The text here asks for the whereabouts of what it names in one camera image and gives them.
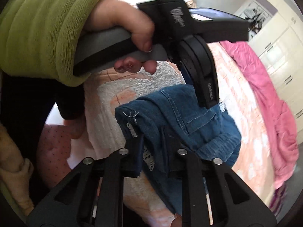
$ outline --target purple striped fabric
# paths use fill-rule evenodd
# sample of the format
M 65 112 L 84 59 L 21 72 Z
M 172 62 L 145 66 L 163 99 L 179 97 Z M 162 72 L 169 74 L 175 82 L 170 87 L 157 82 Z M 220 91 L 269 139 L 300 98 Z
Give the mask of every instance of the purple striped fabric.
M 287 187 L 286 184 L 284 183 L 280 188 L 278 188 L 274 196 L 272 198 L 272 201 L 269 205 L 269 209 L 274 213 L 274 215 L 277 217 L 278 214 L 281 211 L 281 208 L 283 206 L 284 198 L 286 196 L 287 192 Z

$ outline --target pink blanket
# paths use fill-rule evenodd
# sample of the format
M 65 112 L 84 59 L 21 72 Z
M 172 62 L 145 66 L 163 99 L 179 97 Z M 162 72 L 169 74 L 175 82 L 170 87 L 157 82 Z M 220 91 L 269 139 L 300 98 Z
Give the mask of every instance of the pink blanket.
M 291 177 L 299 156 L 295 119 L 280 100 L 262 62 L 246 42 L 220 42 L 252 88 L 267 129 L 275 170 L 275 188 Z

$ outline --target white wardrobe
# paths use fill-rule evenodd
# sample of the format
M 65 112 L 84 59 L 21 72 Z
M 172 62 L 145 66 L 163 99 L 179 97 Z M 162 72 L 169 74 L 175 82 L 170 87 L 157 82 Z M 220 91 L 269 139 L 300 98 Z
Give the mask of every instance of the white wardrobe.
M 279 97 L 297 123 L 297 141 L 303 142 L 303 18 L 284 0 L 261 0 L 275 8 L 272 18 L 249 45 L 270 74 Z

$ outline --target green fleece robe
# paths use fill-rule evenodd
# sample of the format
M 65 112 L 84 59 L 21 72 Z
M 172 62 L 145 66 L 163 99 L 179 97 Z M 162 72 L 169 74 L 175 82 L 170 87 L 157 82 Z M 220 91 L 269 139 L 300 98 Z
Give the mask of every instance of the green fleece robe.
M 9 0 L 0 14 L 0 68 L 11 76 L 56 79 L 73 75 L 78 38 L 99 0 Z

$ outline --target cabinet handle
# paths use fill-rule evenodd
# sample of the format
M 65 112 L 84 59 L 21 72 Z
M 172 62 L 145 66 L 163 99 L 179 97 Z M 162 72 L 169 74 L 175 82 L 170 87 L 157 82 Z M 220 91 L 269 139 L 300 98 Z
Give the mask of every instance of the cabinet handle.
M 270 43 L 265 47 L 265 49 L 267 49 L 271 44 L 272 44 L 272 42 L 270 42 Z
M 286 82 L 288 79 L 290 79 L 290 77 L 291 77 L 291 75 L 290 75 L 288 78 L 286 78 L 286 79 L 284 80 L 284 82 Z
M 303 113 L 301 113 L 298 117 L 296 117 L 296 119 L 300 118 L 303 115 Z
M 289 84 L 291 81 L 292 81 L 292 78 L 285 85 Z
M 303 109 L 301 111 L 299 111 L 298 113 L 296 113 L 296 116 L 299 114 L 299 113 L 302 113 L 303 112 Z
M 273 47 L 274 47 L 274 45 L 272 45 L 272 46 L 267 50 L 267 52 L 268 52 L 269 50 L 271 50 Z

